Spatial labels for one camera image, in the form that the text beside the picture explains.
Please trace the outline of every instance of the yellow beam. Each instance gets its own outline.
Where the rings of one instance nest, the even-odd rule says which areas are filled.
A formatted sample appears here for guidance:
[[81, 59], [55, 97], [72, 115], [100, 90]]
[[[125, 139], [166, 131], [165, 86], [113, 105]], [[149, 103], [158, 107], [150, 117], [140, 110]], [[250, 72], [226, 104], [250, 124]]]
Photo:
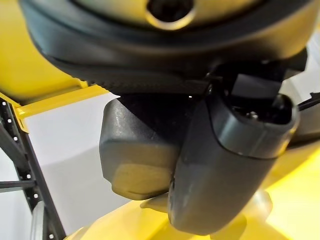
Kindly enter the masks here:
[[68, 104], [73, 104], [105, 93], [108, 93], [108, 91], [98, 85], [70, 91], [61, 95], [53, 96], [18, 107], [16, 109], [16, 112], [18, 114], [17, 117], [20, 119], [24, 119], [32, 115], [43, 113], [45, 111], [56, 109]]

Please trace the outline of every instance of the white wall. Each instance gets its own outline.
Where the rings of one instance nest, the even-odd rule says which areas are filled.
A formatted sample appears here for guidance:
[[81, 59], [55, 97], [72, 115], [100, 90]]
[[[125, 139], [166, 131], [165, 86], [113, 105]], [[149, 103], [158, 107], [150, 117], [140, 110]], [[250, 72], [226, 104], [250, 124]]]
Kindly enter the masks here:
[[[18, 181], [15, 167], [0, 148], [0, 181]], [[0, 239], [30, 237], [31, 212], [23, 191], [0, 192]]]
[[29, 117], [26, 124], [67, 234], [127, 203], [103, 178], [99, 138], [107, 93]]

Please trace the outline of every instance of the hole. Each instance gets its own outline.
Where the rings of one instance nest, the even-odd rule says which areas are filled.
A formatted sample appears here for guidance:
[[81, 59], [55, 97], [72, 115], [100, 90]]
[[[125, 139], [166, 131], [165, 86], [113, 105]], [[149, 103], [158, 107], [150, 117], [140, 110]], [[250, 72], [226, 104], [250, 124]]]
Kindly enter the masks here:
[[194, 0], [149, 0], [146, 5], [146, 20], [162, 30], [178, 30], [194, 19]]
[[150, 0], [146, 6], [156, 19], [166, 23], [182, 19], [193, 7], [193, 0]]

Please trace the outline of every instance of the yellow metal frame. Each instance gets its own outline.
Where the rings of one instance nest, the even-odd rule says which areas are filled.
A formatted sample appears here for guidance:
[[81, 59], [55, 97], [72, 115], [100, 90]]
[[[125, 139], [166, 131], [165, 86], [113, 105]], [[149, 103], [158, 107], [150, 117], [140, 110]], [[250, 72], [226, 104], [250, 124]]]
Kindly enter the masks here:
[[12, 105], [15, 117], [20, 128], [24, 132], [28, 133], [28, 128], [25, 124], [25, 118], [106, 93], [108, 93], [108, 91], [104, 88], [98, 85], [93, 85], [82, 89], [63, 93], [57, 96], [45, 98], [43, 100], [36, 101], [24, 106], [21, 106], [19, 103], [5, 96], [1, 92], [0, 98], [4, 99]]

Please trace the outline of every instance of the yellow panel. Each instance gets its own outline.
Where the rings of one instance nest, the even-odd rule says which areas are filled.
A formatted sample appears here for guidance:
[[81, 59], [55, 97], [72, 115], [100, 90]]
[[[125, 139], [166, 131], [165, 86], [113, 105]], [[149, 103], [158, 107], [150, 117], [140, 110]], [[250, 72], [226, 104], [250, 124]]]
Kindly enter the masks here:
[[67, 240], [319, 240], [320, 141], [288, 150], [242, 212], [207, 236], [170, 226], [167, 196], [131, 201]]
[[35, 49], [16, 0], [0, 0], [0, 92], [25, 105], [86, 87]]

